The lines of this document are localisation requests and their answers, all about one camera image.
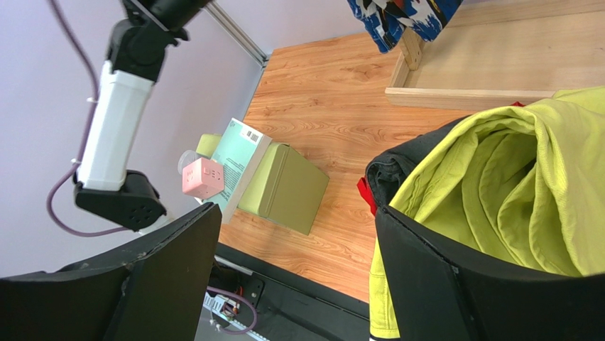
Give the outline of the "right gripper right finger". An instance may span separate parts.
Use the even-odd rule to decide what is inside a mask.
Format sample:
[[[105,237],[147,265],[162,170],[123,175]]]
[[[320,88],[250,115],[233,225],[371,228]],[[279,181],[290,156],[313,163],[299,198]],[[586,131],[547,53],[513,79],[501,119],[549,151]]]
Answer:
[[[378,244],[403,340],[603,340],[604,276],[502,261],[377,210]]]

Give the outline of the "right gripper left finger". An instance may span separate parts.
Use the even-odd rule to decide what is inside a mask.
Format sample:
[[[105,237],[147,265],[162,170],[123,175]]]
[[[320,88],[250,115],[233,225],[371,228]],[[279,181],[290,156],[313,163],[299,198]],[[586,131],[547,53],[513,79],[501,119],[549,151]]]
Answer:
[[[1,280],[2,340],[193,340],[222,214],[207,203],[62,269]]]

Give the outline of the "yellow-green trousers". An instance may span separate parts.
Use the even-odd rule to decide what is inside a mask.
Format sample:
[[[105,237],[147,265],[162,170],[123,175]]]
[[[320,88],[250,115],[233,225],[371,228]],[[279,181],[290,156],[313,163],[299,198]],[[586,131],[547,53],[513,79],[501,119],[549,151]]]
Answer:
[[[604,88],[560,90],[489,109],[375,157],[376,205],[511,264],[604,276]],[[372,340],[403,340],[378,244],[369,272]]]

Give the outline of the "blue patterned trousers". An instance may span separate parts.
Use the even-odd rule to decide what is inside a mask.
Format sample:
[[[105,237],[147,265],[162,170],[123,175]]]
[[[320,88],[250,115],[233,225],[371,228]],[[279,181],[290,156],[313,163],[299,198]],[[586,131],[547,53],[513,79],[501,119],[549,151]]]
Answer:
[[[406,30],[434,41],[451,21],[462,0],[348,0],[380,53],[393,50]]]

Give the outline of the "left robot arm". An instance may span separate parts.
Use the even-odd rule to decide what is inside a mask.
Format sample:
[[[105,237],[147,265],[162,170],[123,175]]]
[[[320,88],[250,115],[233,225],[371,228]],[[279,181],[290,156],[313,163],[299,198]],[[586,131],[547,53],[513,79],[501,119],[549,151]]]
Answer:
[[[140,233],[172,220],[147,176],[126,166],[166,50],[189,39],[185,26],[207,4],[123,2],[126,18],[111,32],[92,127],[74,177],[80,209]]]

